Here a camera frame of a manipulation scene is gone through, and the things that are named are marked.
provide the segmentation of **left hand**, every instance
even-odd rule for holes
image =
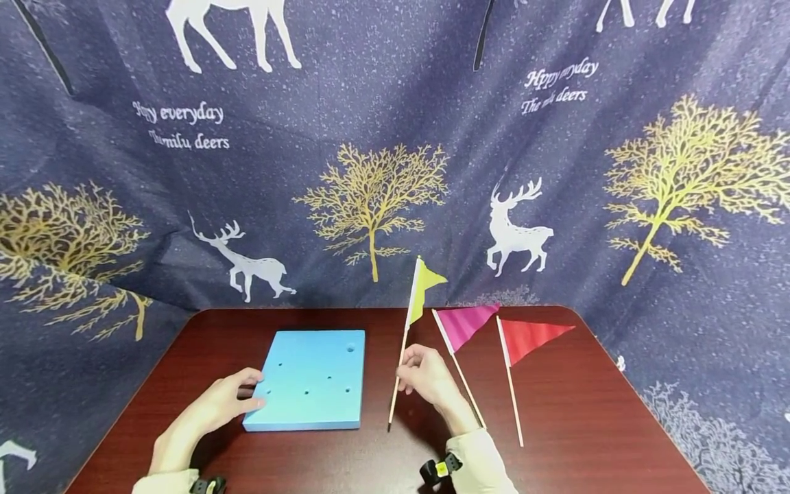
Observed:
[[[241,388],[254,386],[262,380],[263,373],[253,368],[218,379],[186,407],[176,421],[197,437],[216,431],[239,415],[263,408],[262,398],[251,398],[252,390]]]

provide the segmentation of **wrist strap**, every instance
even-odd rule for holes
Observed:
[[[222,477],[210,478],[207,481],[197,479],[192,484],[190,494],[224,494],[227,485],[228,483]]]
[[[444,461],[437,463],[435,460],[426,462],[419,469],[419,474],[428,487],[434,487],[450,476],[452,472],[459,470],[464,464],[453,453],[448,453]]]

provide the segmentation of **foam block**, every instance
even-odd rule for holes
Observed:
[[[248,432],[357,429],[362,413],[364,330],[277,331],[247,413]]]

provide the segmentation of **dark red table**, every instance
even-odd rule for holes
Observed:
[[[504,307],[499,314],[577,326],[513,368],[524,448],[518,446],[495,320],[457,353],[522,494],[708,492],[575,313],[564,307]],[[228,494],[418,492],[419,468],[443,451],[447,432],[416,395],[399,396],[392,431],[386,431],[405,316],[405,309],[195,315],[67,492],[128,494],[148,469],[154,439],[182,409],[218,377],[261,367],[275,331],[300,327],[367,331],[362,428],[248,434],[237,420],[201,442],[195,466],[204,475],[226,477]],[[447,356],[428,310],[410,331],[409,343],[415,342]]]

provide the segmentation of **white deer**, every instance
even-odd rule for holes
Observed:
[[[250,288],[253,276],[257,276],[263,281],[268,281],[269,286],[274,290],[274,298],[279,298],[282,292],[296,293],[296,290],[293,288],[280,284],[280,279],[286,274],[285,266],[283,266],[282,262],[274,258],[250,259],[228,249],[228,241],[230,239],[240,239],[244,236],[244,232],[239,231],[238,223],[234,221],[233,226],[226,223],[225,228],[228,229],[228,232],[226,233],[223,228],[220,228],[222,235],[210,239],[195,229],[195,220],[191,214],[190,219],[192,220],[192,232],[195,236],[216,248],[220,254],[233,263],[233,267],[229,272],[231,286],[246,296],[245,302],[250,302]],[[236,275],[239,273],[244,274],[244,288],[236,282]]]
[[[606,0],[606,5],[604,6],[604,11],[600,13],[600,17],[598,17],[598,24],[595,27],[595,30],[598,32],[602,32],[604,30],[604,18],[606,17],[606,12],[609,10],[609,4],[611,0]],[[623,9],[623,23],[626,25],[627,28],[634,27],[634,13],[631,12],[631,2],[630,0],[620,0],[620,8]]]
[[[285,0],[171,0],[165,12],[175,33],[175,40],[179,44],[184,63],[190,70],[197,74],[203,73],[203,70],[192,56],[189,44],[186,43],[184,28],[187,22],[211,45],[211,48],[219,55],[220,60],[228,69],[236,69],[235,62],[231,60],[231,57],[220,46],[214,35],[205,27],[204,17],[211,6],[227,10],[248,9],[250,11],[255,31],[255,51],[258,53],[258,65],[265,72],[272,71],[272,66],[266,61],[266,21],[271,17],[274,25],[277,27],[277,32],[280,34],[280,39],[283,41],[285,53],[288,56],[288,62],[291,63],[291,67],[295,69],[302,68],[302,63],[296,59],[294,54],[294,49],[291,45],[291,34],[288,32],[288,26],[285,24]]]
[[[494,191],[491,192],[491,223],[488,225],[488,229],[491,231],[491,236],[494,237],[496,243],[488,249],[487,264],[488,267],[496,270],[494,254],[500,253],[501,258],[499,259],[499,270],[495,275],[496,277],[502,274],[502,266],[505,265],[507,257],[512,252],[529,251],[529,254],[532,256],[527,265],[521,269],[522,273],[528,270],[537,258],[540,258],[538,271],[543,271],[546,268],[546,252],[543,250],[543,244],[546,243],[549,237],[554,236],[554,230],[544,226],[534,228],[516,226],[510,223],[508,218],[508,212],[516,207],[516,204],[521,201],[532,201],[543,193],[540,192],[540,184],[541,179],[538,179],[537,184],[532,183],[532,180],[530,180],[529,190],[526,193],[522,185],[515,197],[511,192],[510,196],[504,201],[499,201],[498,184],[494,187]]]
[[[16,456],[28,462],[28,470],[36,464],[36,452],[16,444],[14,441],[5,441],[0,446],[0,494],[6,494],[6,465],[3,458]]]
[[[694,10],[694,1],[695,0],[686,0],[686,12],[683,13],[683,23],[690,24],[691,23],[691,11]],[[675,0],[664,0],[664,3],[661,4],[661,8],[658,10],[658,15],[656,16],[656,25],[659,28],[663,28],[667,25],[667,12],[669,12],[669,8]]]

